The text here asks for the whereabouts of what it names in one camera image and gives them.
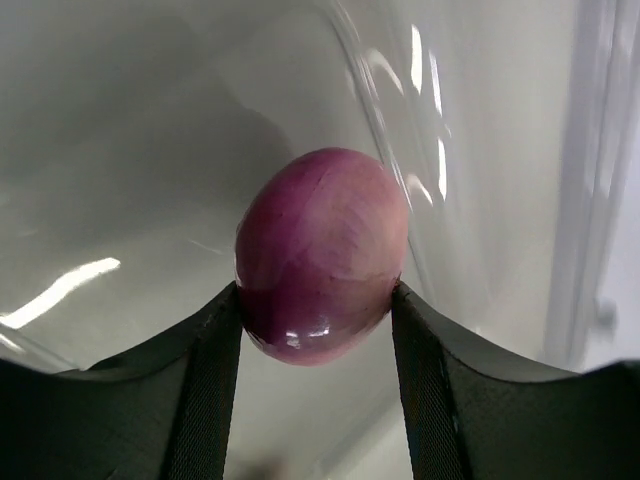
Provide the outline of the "purple red onion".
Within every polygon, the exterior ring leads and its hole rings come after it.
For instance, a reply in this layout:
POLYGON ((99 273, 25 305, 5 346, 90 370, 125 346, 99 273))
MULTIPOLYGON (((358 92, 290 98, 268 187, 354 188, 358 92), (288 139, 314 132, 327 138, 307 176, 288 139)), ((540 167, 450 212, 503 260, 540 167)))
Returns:
POLYGON ((245 331, 288 364, 342 356, 389 312, 407 237, 405 196, 379 160, 327 148, 290 162, 237 230, 245 331))

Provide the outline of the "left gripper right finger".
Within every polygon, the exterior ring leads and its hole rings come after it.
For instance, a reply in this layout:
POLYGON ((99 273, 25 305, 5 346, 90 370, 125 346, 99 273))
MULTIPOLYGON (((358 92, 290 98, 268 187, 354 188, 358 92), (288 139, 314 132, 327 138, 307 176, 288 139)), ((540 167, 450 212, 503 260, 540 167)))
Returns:
POLYGON ((417 479, 635 479, 639 364, 576 374, 451 321, 404 283, 392 330, 417 479))

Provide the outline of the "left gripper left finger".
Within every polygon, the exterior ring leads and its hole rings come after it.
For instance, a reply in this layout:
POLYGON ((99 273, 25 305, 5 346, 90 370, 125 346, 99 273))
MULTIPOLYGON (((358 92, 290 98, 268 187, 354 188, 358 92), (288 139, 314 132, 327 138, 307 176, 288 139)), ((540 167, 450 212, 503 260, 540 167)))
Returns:
POLYGON ((238 292, 85 370, 1 365, 5 479, 219 479, 240 356, 238 292))

